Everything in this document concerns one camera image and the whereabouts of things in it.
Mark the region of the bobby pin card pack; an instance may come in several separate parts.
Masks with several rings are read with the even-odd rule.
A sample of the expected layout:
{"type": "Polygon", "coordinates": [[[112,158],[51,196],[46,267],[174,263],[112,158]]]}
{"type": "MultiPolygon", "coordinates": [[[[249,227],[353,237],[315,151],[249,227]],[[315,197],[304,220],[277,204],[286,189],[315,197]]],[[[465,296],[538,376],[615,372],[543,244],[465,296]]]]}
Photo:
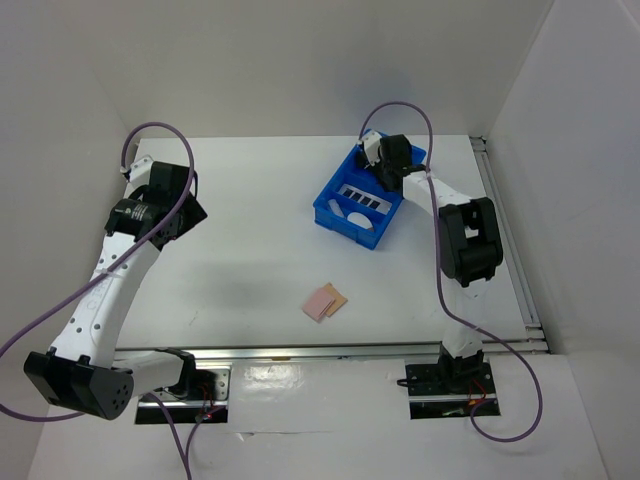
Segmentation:
{"type": "Polygon", "coordinates": [[[392,207],[391,202],[350,184],[343,184],[338,190],[338,193],[347,199],[353,200],[364,207],[384,215],[386,215],[392,207]]]}

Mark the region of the white tube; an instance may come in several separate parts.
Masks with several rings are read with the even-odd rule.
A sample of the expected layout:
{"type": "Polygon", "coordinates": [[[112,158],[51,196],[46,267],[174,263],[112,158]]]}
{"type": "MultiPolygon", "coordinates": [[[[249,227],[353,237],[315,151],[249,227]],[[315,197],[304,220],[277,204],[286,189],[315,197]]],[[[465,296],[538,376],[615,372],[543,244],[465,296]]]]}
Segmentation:
{"type": "Polygon", "coordinates": [[[329,209],[331,210],[331,212],[335,216],[337,216],[339,218],[343,218],[343,219],[347,218],[347,215],[344,213],[344,211],[340,207],[339,203],[335,199],[330,199],[328,201],[328,206],[329,206],[329,209]]]}

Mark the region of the pink blotting paper pad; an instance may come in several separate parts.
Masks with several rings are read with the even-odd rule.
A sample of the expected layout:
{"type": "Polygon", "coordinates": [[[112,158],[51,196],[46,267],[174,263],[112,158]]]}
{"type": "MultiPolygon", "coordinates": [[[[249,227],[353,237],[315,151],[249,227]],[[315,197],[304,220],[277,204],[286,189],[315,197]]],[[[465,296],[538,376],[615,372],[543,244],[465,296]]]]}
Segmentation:
{"type": "Polygon", "coordinates": [[[316,323],[322,321],[336,299],[325,288],[318,288],[302,306],[302,312],[316,323]]]}

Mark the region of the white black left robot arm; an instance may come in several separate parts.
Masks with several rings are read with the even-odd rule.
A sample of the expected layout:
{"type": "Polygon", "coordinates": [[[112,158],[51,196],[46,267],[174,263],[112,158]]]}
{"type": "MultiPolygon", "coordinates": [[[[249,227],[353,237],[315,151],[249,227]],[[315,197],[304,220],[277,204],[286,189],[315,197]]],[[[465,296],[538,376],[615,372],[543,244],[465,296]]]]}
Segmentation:
{"type": "Polygon", "coordinates": [[[193,355],[158,348],[129,360],[116,344],[136,293],[162,249],[206,217],[184,189],[189,169],[149,157],[135,164],[131,194],[111,209],[95,286],[83,294],[70,320],[45,353],[32,352],[24,372],[51,405],[113,420],[129,401],[164,389],[189,397],[204,374],[193,355]]]}

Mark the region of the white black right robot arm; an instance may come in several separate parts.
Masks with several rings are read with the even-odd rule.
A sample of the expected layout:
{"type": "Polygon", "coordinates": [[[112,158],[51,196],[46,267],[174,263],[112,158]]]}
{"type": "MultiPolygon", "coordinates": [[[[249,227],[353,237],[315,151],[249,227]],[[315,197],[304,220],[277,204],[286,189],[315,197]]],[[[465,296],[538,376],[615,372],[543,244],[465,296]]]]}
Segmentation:
{"type": "Polygon", "coordinates": [[[460,391],[481,374],[481,322],[472,315],[480,311],[488,283],[504,259],[494,204],[452,188],[425,161],[415,163],[412,145],[403,135],[369,130],[357,147],[358,166],[370,171],[385,190],[432,216],[436,289],[451,319],[440,343],[436,379],[444,390],[460,391]]]}

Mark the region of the blue plastic organizer bin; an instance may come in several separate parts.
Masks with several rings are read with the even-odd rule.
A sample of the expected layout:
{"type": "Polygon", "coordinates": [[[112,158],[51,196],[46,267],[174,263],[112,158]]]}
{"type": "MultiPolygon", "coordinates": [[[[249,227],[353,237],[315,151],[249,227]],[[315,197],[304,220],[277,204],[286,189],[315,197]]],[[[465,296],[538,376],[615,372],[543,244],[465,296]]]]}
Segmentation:
{"type": "Polygon", "coordinates": [[[375,249],[403,201],[403,176],[426,156],[404,135],[367,129],[313,202],[315,223],[375,249]]]}

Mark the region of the tan blotting paper pad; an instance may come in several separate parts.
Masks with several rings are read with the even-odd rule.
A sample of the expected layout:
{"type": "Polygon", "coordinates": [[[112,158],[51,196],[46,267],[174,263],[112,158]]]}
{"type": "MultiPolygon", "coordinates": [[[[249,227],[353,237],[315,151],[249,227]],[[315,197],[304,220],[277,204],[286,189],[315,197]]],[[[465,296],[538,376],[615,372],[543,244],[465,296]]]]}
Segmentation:
{"type": "Polygon", "coordinates": [[[347,298],[342,295],[331,283],[325,284],[322,289],[333,299],[333,302],[325,311],[325,316],[331,317],[347,303],[347,298]]]}

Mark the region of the aluminium side rail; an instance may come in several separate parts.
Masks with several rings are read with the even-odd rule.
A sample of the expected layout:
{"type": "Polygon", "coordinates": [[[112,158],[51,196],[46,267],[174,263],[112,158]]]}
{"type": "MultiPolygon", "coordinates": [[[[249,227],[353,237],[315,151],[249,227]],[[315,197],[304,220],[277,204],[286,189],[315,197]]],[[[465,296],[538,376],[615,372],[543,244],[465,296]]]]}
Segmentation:
{"type": "Polygon", "coordinates": [[[502,201],[499,193],[495,175],[490,164],[486,139],[484,137],[470,136],[469,140],[485,191],[493,200],[496,207],[502,243],[505,249],[505,260],[509,269],[509,275],[514,287],[521,316],[523,317],[524,327],[527,334],[526,342],[532,344],[532,347],[526,347],[525,351],[531,353],[549,353],[550,348],[546,334],[544,332],[543,325],[540,323],[540,318],[533,300],[530,285],[506,215],[504,202],[502,201]]]}

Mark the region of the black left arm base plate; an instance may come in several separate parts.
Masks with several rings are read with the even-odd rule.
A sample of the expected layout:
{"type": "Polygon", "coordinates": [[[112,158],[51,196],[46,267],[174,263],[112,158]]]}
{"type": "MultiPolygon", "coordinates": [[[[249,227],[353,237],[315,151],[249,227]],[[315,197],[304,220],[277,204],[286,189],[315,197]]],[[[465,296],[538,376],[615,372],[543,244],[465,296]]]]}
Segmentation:
{"type": "Polygon", "coordinates": [[[152,390],[140,396],[135,409],[136,425],[167,425],[161,407],[152,399],[155,395],[177,425],[224,424],[229,416],[229,396],[232,380],[230,363],[199,362],[198,375],[186,394],[180,396],[169,387],[152,390]]]}

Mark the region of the aluminium table edge rail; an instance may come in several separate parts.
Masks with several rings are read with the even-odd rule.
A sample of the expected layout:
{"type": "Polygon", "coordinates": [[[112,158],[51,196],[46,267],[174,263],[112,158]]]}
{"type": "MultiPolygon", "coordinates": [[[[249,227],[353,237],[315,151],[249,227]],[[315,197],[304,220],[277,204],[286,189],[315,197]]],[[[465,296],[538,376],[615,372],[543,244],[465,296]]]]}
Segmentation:
{"type": "MultiPolygon", "coordinates": [[[[550,348],[544,339],[528,339],[510,342],[509,345],[523,355],[548,354],[550,348]]],[[[182,348],[192,354],[198,362],[235,363],[287,362],[321,360],[366,360],[390,358],[437,358],[440,347],[435,343],[417,344],[366,344],[297,347],[247,347],[247,348],[182,348]]],[[[154,352],[154,349],[117,349],[115,361],[133,360],[154,352]]],[[[506,347],[495,343],[484,344],[485,355],[508,354],[506,347]]]]}

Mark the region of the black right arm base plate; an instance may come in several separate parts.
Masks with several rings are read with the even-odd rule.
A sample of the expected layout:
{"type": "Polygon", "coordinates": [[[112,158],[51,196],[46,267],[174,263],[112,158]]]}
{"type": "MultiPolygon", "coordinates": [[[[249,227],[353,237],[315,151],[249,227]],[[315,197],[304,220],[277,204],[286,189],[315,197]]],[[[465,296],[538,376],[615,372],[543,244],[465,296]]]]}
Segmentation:
{"type": "Polygon", "coordinates": [[[468,417],[475,407],[477,416],[501,414],[488,362],[475,376],[455,381],[445,381],[436,364],[409,364],[396,384],[407,391],[412,420],[468,417]]]}

